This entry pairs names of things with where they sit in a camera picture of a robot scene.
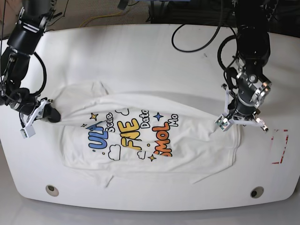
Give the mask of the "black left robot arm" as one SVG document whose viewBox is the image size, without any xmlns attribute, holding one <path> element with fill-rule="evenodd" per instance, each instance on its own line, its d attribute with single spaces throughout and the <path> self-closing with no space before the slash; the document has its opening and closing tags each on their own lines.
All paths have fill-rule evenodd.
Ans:
<svg viewBox="0 0 300 225">
<path fill-rule="evenodd" d="M 260 127 L 268 132 L 265 122 L 259 118 L 259 107 L 271 91 L 271 81 L 263 74 L 263 67 L 270 57 L 268 19 L 263 0 L 238 0 L 234 6 L 237 32 L 220 45 L 217 60 L 223 69 L 225 83 L 225 109 L 215 121 L 222 131 L 233 125 Z M 223 65 L 221 53 L 224 46 L 235 40 L 237 51 L 233 63 Z"/>
</svg>

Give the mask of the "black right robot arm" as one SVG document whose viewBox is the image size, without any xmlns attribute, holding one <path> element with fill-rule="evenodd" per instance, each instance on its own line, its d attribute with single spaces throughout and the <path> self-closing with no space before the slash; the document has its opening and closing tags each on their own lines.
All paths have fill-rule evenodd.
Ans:
<svg viewBox="0 0 300 225">
<path fill-rule="evenodd" d="M 61 115 L 48 98 L 38 99 L 46 86 L 47 71 L 35 49 L 54 17 L 55 5 L 54 0 L 22 1 L 18 21 L 0 57 L 0 104 L 10 106 L 29 119 L 48 119 L 51 123 L 59 122 Z M 21 87 L 31 56 L 37 58 L 43 70 L 42 85 L 33 93 Z"/>
</svg>

